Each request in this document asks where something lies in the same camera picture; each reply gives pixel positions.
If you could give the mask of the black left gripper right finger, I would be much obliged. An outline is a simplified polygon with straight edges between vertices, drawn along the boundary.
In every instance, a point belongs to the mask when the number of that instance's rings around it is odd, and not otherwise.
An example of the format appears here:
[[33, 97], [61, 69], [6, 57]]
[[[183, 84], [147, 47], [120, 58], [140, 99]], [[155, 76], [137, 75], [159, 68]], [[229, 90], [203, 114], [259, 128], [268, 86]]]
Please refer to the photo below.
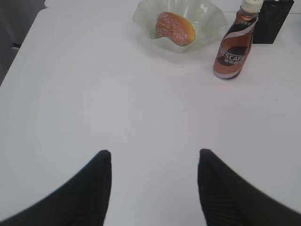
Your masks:
[[300, 213], [252, 186], [210, 149], [199, 152], [198, 192], [208, 226], [301, 224]]

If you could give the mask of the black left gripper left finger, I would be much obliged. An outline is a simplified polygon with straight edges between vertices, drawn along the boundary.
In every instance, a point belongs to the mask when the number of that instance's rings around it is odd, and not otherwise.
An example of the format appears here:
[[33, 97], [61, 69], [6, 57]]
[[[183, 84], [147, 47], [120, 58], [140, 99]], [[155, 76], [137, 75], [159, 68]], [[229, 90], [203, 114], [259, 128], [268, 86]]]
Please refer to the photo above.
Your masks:
[[99, 151], [60, 188], [2, 226], [102, 226], [111, 194], [111, 153]]

